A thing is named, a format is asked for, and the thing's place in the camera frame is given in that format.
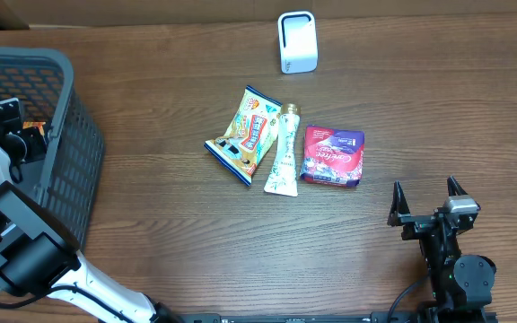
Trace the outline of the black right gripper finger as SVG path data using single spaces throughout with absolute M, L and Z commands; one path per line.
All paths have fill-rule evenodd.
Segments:
M 450 176 L 447 178 L 447 188 L 449 196 L 465 196 L 467 192 L 464 188 L 459 184 L 459 182 L 453 177 Z
M 395 181 L 393 185 L 393 198 L 390 207 L 390 213 L 387 224 L 389 226 L 401 226 L 403 219 L 410 216 L 402 186 L 399 181 Z

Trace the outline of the small orange box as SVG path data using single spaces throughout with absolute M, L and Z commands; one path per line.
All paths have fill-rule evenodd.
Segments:
M 46 122 L 45 121 L 25 121 L 22 123 L 22 128 L 23 129 L 27 129 L 27 128 L 37 128 L 39 133 L 44 136 L 46 134 L 46 130 L 45 130 L 45 126 L 46 126 Z

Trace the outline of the red purple pad package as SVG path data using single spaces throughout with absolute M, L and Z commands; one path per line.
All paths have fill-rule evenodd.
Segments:
M 353 188 L 363 176 L 363 131 L 308 125 L 301 178 L 310 183 Z

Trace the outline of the white floral tube gold cap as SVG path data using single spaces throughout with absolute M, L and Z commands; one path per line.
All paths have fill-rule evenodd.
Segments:
M 298 196 L 295 140 L 300 125 L 301 108 L 285 103 L 279 116 L 276 157 L 264 191 L 282 196 Z

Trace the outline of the yellow snack bag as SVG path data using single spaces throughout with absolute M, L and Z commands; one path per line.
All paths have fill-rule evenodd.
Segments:
M 222 136 L 204 147 L 246 186 L 277 139 L 282 103 L 247 85 L 239 108 Z

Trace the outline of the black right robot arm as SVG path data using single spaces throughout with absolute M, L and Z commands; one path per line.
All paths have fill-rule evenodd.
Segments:
M 411 284 L 392 303 L 387 322 L 471 322 L 497 323 L 492 302 L 496 265 L 485 256 L 464 255 L 458 236 L 473 228 L 481 207 L 450 176 L 448 197 L 430 215 L 412 215 L 402 186 L 393 185 L 388 225 L 402 228 L 401 239 L 418 240 L 427 266 L 427 275 Z M 401 300 L 425 281 L 432 287 L 432 301 L 421 303 L 413 312 L 396 312 Z

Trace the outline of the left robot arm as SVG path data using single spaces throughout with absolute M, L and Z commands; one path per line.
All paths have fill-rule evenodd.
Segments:
M 147 295 L 93 266 L 77 238 L 47 209 L 17 188 L 20 166 L 47 145 L 37 127 L 23 125 L 20 102 L 0 102 L 0 288 L 17 297 L 14 310 L 43 298 L 68 302 L 100 322 L 178 322 Z M 31 141 L 31 135 L 38 138 Z

